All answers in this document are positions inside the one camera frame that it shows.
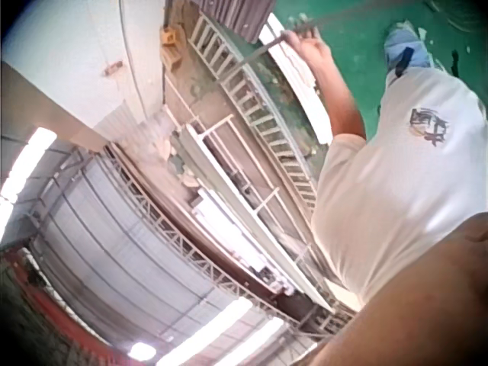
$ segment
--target man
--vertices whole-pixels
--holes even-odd
[[[371,302],[318,359],[457,364],[441,352],[466,351],[475,334],[488,335],[488,218],[475,216],[441,240],[487,209],[483,105],[435,69],[411,24],[400,23],[385,42],[386,91],[367,143],[318,31],[286,36],[316,76],[334,136],[319,179],[316,241],[360,303]]]

